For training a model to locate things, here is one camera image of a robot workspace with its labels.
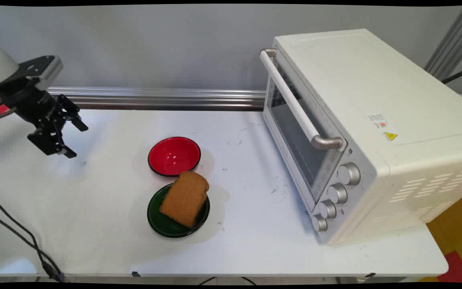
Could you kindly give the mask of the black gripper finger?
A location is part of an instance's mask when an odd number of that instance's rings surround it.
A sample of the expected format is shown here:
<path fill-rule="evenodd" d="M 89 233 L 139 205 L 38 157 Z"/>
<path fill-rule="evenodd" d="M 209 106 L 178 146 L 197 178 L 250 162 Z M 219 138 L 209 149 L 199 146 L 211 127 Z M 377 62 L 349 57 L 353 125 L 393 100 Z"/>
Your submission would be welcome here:
<path fill-rule="evenodd" d="M 61 133 L 66 122 L 71 122 L 79 131 L 84 132 L 89 128 L 79 115 L 79 107 L 63 94 L 55 97 L 55 132 Z"/>
<path fill-rule="evenodd" d="M 33 133 L 28 134 L 27 138 L 45 155 L 58 154 L 73 159 L 77 157 L 77 153 L 63 141 L 62 129 L 65 123 L 65 120 L 41 123 Z"/>

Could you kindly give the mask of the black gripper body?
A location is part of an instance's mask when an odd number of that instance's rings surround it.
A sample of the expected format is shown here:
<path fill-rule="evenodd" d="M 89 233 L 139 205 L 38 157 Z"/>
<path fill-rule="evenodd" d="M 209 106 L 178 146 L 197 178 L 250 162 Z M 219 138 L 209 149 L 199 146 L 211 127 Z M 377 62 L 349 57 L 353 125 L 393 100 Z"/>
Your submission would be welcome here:
<path fill-rule="evenodd" d="M 39 90 L 37 84 L 38 81 L 4 82 L 0 84 L 0 100 L 36 128 L 53 128 L 57 99 L 46 90 Z"/>

